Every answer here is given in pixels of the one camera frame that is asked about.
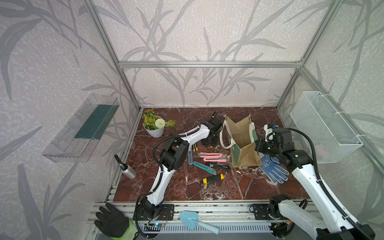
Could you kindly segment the green Christmas tote bag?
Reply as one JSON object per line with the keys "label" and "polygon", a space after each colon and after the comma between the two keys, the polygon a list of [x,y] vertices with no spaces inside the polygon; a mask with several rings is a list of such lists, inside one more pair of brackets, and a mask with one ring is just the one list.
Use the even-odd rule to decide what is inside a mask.
{"label": "green Christmas tote bag", "polygon": [[258,137],[252,118],[247,116],[235,123],[228,116],[225,116],[223,126],[227,130],[230,144],[225,146],[223,131],[220,132],[220,143],[222,148],[230,150],[232,165],[236,168],[261,166],[261,157],[255,150]]}

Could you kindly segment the teal utility knife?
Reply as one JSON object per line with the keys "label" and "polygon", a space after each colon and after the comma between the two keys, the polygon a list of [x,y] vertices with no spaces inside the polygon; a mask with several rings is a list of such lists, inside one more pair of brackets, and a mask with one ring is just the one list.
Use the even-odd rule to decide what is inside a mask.
{"label": "teal utility knife", "polygon": [[216,170],[211,168],[211,167],[209,167],[209,166],[207,166],[207,165],[204,165],[204,164],[199,163],[199,162],[193,162],[193,165],[198,167],[199,169],[202,169],[202,170],[212,174],[212,175],[217,175]]}

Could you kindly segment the black yellow heavy knife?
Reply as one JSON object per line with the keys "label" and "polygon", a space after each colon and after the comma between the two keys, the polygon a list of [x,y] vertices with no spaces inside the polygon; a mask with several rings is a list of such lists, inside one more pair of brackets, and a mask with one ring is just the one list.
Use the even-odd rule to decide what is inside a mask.
{"label": "black yellow heavy knife", "polygon": [[207,187],[210,184],[216,183],[218,181],[223,180],[226,177],[226,174],[220,174],[220,175],[214,175],[214,176],[209,176],[207,178],[204,178],[200,182],[201,187]]}

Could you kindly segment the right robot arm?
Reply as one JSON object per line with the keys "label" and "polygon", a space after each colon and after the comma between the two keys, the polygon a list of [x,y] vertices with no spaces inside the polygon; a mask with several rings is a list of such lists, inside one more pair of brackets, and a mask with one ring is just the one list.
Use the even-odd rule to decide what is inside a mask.
{"label": "right robot arm", "polygon": [[361,224],[338,200],[319,173],[315,146],[310,144],[312,155],[297,150],[292,139],[292,128],[280,128],[274,124],[264,126],[265,137],[255,142],[255,151],[263,154],[262,170],[273,181],[283,183],[292,174],[303,186],[318,209],[321,218],[305,210],[307,200],[301,205],[286,195],[270,199],[267,212],[270,218],[285,218],[300,227],[314,240],[373,240],[376,236],[368,224]]}

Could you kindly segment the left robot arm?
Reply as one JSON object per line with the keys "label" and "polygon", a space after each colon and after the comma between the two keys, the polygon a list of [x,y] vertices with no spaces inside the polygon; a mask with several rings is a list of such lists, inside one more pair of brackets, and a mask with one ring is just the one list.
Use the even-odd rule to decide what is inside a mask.
{"label": "left robot arm", "polygon": [[139,195],[136,211],[143,210],[151,219],[158,217],[173,174],[182,167],[186,158],[193,161],[192,145],[199,141],[216,143],[215,136],[222,127],[223,121],[214,112],[210,119],[198,123],[192,130],[161,139],[152,151],[153,159],[159,165],[157,176],[150,191]]}

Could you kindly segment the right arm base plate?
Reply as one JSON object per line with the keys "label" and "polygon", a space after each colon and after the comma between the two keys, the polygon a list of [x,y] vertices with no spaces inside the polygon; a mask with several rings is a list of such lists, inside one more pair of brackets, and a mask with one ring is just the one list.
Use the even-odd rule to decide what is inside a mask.
{"label": "right arm base plate", "polygon": [[289,221],[281,215],[278,206],[274,204],[252,204],[249,211],[254,214],[255,220]]}

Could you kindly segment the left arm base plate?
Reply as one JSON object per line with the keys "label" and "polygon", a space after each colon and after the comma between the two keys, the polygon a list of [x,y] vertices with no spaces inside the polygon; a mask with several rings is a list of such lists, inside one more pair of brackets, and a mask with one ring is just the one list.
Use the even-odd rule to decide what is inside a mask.
{"label": "left arm base plate", "polygon": [[154,211],[154,214],[149,214],[144,205],[138,205],[136,212],[134,213],[134,220],[137,221],[149,221],[149,220],[160,220],[160,221],[172,221],[175,213],[175,205],[163,204],[159,209]]}

